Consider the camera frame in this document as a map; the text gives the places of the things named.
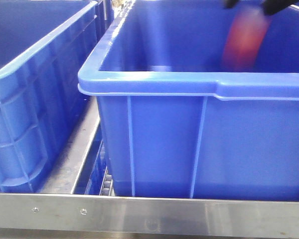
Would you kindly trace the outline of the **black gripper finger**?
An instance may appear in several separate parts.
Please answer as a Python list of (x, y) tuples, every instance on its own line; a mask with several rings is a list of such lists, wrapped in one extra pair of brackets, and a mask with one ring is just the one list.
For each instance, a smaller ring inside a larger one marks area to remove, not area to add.
[(298, 2), (299, 0), (264, 0), (261, 7), (264, 15), (274, 15)]
[(223, 7), (224, 9), (231, 9), (234, 8), (239, 0), (223, 0)]

